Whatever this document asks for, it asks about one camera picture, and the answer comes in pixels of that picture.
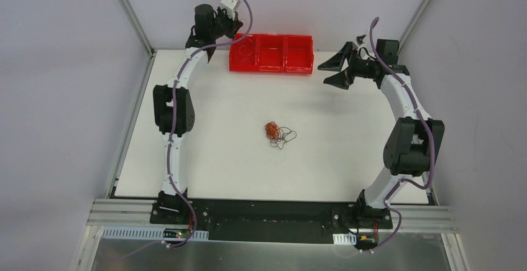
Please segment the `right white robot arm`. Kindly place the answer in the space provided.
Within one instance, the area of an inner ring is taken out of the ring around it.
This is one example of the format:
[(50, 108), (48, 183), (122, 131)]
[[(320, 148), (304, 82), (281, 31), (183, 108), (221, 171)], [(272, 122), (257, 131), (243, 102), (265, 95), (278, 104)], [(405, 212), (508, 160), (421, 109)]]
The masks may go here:
[(333, 72), (323, 82), (336, 88), (347, 90), (356, 78), (372, 80), (395, 118), (383, 148), (384, 167), (351, 207), (351, 218), (360, 227), (389, 218), (387, 205), (405, 185), (429, 189), (445, 131), (444, 123), (433, 119), (418, 101), (407, 67), (398, 64), (399, 47), (397, 40), (378, 39), (373, 54), (363, 57), (367, 49), (358, 37), (318, 65), (319, 70)]

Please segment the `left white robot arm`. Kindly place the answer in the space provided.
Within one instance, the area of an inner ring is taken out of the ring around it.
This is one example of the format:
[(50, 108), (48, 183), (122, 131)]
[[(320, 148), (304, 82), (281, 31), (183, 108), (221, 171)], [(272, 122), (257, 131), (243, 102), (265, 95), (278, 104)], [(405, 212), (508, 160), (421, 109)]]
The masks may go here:
[(190, 87), (197, 72), (209, 63), (221, 37), (233, 39), (243, 23), (236, 6), (209, 4), (195, 7), (195, 23), (185, 43), (185, 57), (177, 72), (166, 84), (153, 88), (154, 120), (163, 135), (166, 149), (166, 174), (153, 208), (153, 216), (182, 224), (192, 217), (190, 202), (185, 196), (188, 187), (182, 172), (185, 142), (192, 130), (196, 114)]

